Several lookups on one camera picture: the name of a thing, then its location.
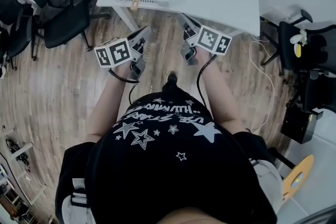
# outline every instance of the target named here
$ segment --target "hand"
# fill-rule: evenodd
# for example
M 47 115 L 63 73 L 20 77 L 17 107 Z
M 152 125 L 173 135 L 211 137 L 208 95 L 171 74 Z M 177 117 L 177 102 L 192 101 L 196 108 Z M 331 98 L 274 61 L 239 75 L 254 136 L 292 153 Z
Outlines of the hand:
M 205 50 L 205 49 L 203 49 L 199 46 L 196 46 L 195 49 L 196 49 L 195 57 L 196 57 L 198 63 L 200 65 L 206 64 L 211 58 L 210 52 L 208 52 L 207 50 Z
M 131 62 L 132 61 L 127 61 L 125 63 L 122 63 L 121 65 L 117 66 L 114 68 L 114 73 L 116 73 L 118 76 L 127 79 L 128 76 L 131 73 Z

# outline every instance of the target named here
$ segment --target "black t-shirt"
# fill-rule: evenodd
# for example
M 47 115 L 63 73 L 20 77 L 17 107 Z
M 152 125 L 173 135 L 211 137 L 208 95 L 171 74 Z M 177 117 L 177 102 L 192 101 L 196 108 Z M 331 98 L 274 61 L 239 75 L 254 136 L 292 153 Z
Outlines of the black t-shirt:
M 271 162 L 261 137 L 231 135 L 181 89 L 149 94 L 97 144 L 66 150 L 56 215 L 72 178 L 85 178 L 97 223 L 157 223 L 184 207 L 227 223 L 273 218 L 249 158 Z

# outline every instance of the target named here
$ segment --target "black cable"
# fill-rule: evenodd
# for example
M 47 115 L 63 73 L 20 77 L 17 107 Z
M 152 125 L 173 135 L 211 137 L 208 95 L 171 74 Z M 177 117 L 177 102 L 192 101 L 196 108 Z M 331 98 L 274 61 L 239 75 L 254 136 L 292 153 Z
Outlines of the black cable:
M 128 80 L 128 79 L 124 79 L 124 78 L 118 76 L 116 73 L 114 73 L 114 71 L 113 71 L 112 69 L 109 69 L 109 73 L 110 73 L 112 76 L 116 77 L 117 79 L 119 79 L 119 80 L 121 80 L 121 81 L 123 81 L 123 82 L 133 83 L 133 84 L 135 84 L 135 83 L 139 83 L 139 80 Z
M 213 56 L 210 58 L 210 60 L 209 60 L 205 65 L 202 66 L 202 68 L 200 69 L 200 71 L 199 71 L 199 73 L 198 73 L 198 76 L 197 76 L 197 82 L 196 82 L 196 84 L 197 84 L 197 89 L 198 89 L 198 92 L 199 92 L 199 94 L 200 94 L 200 96 L 201 96 L 201 98 L 202 98 L 203 104 L 204 104 L 204 106 L 205 106 L 206 108 L 207 108 L 207 106 L 206 106 L 205 100 L 204 100 L 204 98 L 203 98 L 203 95 L 202 95 L 202 93 L 201 93 L 201 89 L 200 89 L 200 85 L 199 85 L 199 79 L 201 78 L 201 74 L 202 74 L 202 72 L 204 71 L 204 69 L 205 69 L 208 65 L 210 65 L 210 63 L 211 63 L 213 60 L 215 60 L 216 57 L 217 57 L 217 55 L 213 55 Z
M 132 102 L 131 102 L 131 94 L 132 94 L 132 91 L 134 90 L 134 88 L 137 86 L 137 84 L 135 84 L 132 89 L 130 90 L 130 93 L 128 94 L 128 101 L 130 102 L 130 105 L 132 105 Z
M 128 101 L 130 102 L 130 105 L 132 105 L 132 102 L 131 102 L 131 93 L 132 93 L 132 91 L 134 90 L 135 86 L 137 86 L 138 83 L 139 83 L 140 81 L 139 81 L 139 80 L 129 80 L 129 79 L 124 79 L 124 78 L 118 76 L 116 73 L 114 73 L 114 71 L 113 71 L 112 69 L 109 69 L 109 73 L 110 73 L 112 76 L 116 77 L 117 79 L 119 79 L 119 80 L 121 80 L 121 81 L 123 81 L 123 82 L 135 84 L 135 85 L 133 86 L 133 88 L 130 90 L 130 93 L 128 94 Z

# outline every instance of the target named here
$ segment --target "person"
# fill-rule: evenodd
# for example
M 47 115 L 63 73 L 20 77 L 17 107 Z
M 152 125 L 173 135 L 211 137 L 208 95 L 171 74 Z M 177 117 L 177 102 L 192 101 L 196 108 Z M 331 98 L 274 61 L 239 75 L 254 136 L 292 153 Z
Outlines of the person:
M 197 48 L 195 57 L 202 67 L 211 56 Z M 127 78 L 129 65 L 116 74 Z M 92 223 L 277 222 L 282 180 L 265 141 L 245 129 L 216 62 L 202 76 L 213 117 L 172 72 L 161 92 L 134 101 L 119 121 L 125 83 L 111 76 L 85 142 L 65 151 L 56 193 L 61 223 L 86 215 L 69 213 L 76 193 Z

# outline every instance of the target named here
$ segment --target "yellow object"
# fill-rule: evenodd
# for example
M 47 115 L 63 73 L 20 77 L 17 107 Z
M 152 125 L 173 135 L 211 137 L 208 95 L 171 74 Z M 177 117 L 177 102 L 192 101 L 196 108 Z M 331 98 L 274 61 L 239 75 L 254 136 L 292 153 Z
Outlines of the yellow object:
M 294 53 L 296 57 L 300 58 L 301 57 L 301 45 L 300 44 L 295 44 L 294 45 Z
M 303 182 L 305 182 L 309 172 L 314 164 L 314 156 L 309 155 L 302 160 L 294 169 L 289 173 L 289 175 L 282 181 L 283 183 L 283 202 L 287 201 L 292 197 L 295 192 L 301 187 Z

